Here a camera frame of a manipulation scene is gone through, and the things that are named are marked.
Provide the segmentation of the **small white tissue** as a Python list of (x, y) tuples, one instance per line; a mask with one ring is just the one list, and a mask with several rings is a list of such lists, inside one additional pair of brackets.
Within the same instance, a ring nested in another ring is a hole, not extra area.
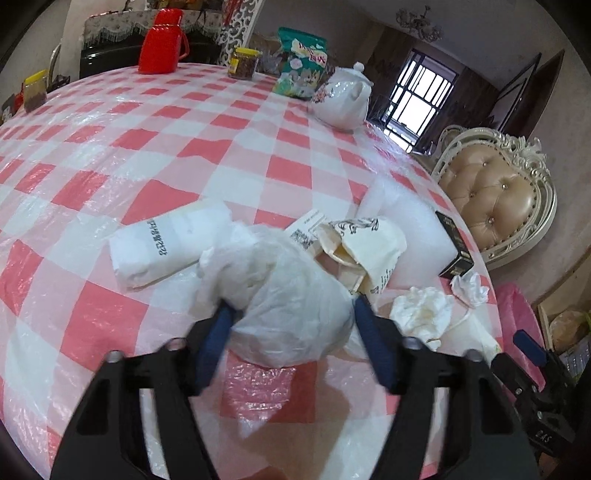
[(451, 281), (453, 295), (467, 307), (475, 309), (488, 301), (489, 287), (481, 284), (481, 276), (473, 271), (454, 276)]

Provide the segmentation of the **large white tissue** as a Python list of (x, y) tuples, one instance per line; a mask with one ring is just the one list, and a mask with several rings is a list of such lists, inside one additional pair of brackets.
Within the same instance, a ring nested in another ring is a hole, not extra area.
[(435, 287), (411, 287), (394, 299), (390, 319), (407, 337), (421, 340), (437, 351), (452, 322), (454, 297)]

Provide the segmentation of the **black carton box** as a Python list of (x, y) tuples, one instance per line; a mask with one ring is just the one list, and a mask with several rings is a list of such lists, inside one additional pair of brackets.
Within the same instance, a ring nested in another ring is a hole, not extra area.
[(439, 273), (439, 276), (447, 280), (452, 280), (456, 276), (463, 277), (474, 267), (474, 259), (454, 220), (440, 211), (436, 211), (436, 216), (455, 250), (453, 259)]

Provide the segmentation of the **white foam block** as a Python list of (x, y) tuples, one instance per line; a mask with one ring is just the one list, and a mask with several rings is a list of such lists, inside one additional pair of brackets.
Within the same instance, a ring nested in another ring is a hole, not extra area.
[(441, 288), (439, 274), (457, 256), (457, 249), (435, 209), (409, 188), (377, 176), (360, 203), (358, 217), (385, 217), (405, 235), (407, 250), (394, 269), (396, 289)]

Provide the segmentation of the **cream paper bag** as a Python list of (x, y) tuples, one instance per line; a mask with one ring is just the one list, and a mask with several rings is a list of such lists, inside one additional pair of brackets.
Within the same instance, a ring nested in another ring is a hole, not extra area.
[(402, 229), (385, 217), (322, 223), (315, 230), (329, 273), (352, 294), (370, 300), (386, 289), (401, 255), (407, 250)]

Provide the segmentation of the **white paper packet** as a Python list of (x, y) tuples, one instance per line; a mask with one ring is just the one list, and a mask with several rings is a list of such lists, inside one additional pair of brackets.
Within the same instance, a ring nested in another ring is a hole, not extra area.
[(205, 199), (122, 227), (108, 241), (115, 278), (131, 290), (183, 270), (231, 223), (228, 206)]

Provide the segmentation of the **white plastic bag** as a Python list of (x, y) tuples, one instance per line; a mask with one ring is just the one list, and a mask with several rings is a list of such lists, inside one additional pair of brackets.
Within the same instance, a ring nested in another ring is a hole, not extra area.
[(283, 368), (318, 361), (349, 340), (353, 297), (286, 232), (231, 223), (197, 264), (197, 304), (228, 303), (229, 348)]

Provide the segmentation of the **small cream labelled box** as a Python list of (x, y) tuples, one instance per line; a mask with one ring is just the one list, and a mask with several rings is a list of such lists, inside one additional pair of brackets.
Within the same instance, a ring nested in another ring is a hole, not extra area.
[(322, 252), (322, 245), (315, 232), (319, 225), (327, 221), (328, 218), (322, 211), (311, 209), (288, 225), (284, 232), (291, 240), (300, 245), (304, 251), (308, 252), (312, 257), (317, 257)]

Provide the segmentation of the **pink lined trash bin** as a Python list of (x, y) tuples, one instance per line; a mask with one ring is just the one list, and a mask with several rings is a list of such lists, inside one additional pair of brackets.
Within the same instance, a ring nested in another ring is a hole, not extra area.
[(507, 283), (495, 288), (499, 318), (502, 327), (504, 351), (543, 388), (545, 379), (539, 370), (514, 344), (513, 337), (518, 330), (526, 331), (540, 346), (544, 339), (538, 319), (521, 290), (514, 283)]

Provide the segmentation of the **wooden shelf unit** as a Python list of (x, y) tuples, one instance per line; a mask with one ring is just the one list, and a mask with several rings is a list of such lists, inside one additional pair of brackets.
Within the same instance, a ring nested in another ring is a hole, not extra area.
[(590, 361), (590, 253), (537, 304), (544, 344), (577, 381)]

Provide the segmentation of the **cream tufted leather chair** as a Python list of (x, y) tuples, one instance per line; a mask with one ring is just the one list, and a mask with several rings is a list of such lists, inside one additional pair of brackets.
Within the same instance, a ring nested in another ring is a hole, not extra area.
[(446, 127), (432, 176), (468, 227), (490, 271), (531, 251), (549, 231), (557, 193), (541, 141), (485, 127)]

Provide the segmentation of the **balcony window door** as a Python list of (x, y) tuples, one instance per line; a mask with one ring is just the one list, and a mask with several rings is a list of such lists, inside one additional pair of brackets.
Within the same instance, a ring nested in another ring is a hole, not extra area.
[(413, 49), (390, 93), (380, 95), (370, 118), (407, 153), (441, 112), (459, 74)]

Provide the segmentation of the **white porcelain teapot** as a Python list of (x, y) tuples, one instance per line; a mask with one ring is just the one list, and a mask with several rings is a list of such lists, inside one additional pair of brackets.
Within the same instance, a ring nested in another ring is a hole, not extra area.
[(360, 62), (352, 68), (336, 67), (332, 76), (318, 88), (308, 112), (325, 125), (344, 132), (353, 132), (367, 118), (373, 82), (363, 73)]

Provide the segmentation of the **chandelier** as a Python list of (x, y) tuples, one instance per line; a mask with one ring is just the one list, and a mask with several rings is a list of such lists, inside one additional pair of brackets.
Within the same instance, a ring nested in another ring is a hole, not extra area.
[(426, 5), (421, 14), (401, 8), (396, 14), (396, 21), (400, 27), (414, 33), (420, 40), (433, 43), (443, 38), (443, 30), (428, 18), (431, 7)]

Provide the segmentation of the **yellow lid jar left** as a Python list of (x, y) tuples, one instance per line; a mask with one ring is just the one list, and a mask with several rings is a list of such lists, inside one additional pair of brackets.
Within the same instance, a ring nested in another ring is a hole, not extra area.
[(27, 113), (34, 111), (47, 100), (47, 75), (44, 69), (27, 77), (23, 84), (23, 106)]

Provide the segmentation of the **yellow lid jar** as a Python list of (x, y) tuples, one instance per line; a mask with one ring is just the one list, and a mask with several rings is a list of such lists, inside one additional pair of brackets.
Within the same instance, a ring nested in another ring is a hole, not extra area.
[(238, 47), (233, 50), (228, 63), (228, 76), (238, 80), (250, 80), (262, 53), (256, 49)]
[(44, 69), (27, 77), (23, 84), (23, 106), (27, 113), (34, 111), (47, 100), (47, 75)]

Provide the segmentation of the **green snack bag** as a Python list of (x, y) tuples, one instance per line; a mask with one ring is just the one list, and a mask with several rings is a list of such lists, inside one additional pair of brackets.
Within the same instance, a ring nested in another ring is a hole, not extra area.
[(327, 40), (287, 27), (280, 27), (279, 38), (284, 62), (273, 93), (310, 100), (328, 64)]

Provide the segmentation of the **yellow lid jar centre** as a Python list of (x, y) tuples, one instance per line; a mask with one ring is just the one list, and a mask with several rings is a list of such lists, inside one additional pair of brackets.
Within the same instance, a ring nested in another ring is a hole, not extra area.
[(233, 50), (228, 63), (228, 76), (238, 80), (250, 80), (262, 53), (256, 49), (238, 47)]

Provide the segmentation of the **black piano with lace cover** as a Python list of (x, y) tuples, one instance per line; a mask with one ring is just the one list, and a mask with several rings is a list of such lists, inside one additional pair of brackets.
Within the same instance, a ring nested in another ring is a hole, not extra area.
[[(79, 78), (110, 70), (136, 66), (147, 31), (158, 11), (133, 10), (103, 13), (84, 22)], [(221, 47), (216, 36), (221, 29), (221, 11), (184, 10), (180, 23), (185, 33), (189, 53), (183, 63), (214, 64)]]

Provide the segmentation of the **red thermos jug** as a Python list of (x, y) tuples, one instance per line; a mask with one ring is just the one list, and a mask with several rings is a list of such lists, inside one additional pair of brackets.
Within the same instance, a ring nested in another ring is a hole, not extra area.
[(177, 8), (160, 10), (147, 31), (138, 61), (140, 74), (173, 73), (180, 60), (190, 53), (186, 34), (181, 28), (183, 11)]

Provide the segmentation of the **white carved screen partition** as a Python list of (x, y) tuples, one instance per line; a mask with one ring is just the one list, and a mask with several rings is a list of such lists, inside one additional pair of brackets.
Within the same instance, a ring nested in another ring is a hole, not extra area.
[(264, 0), (223, 0), (221, 29), (216, 38), (221, 52), (217, 64), (228, 66), (236, 47), (248, 47), (252, 31), (263, 10)]

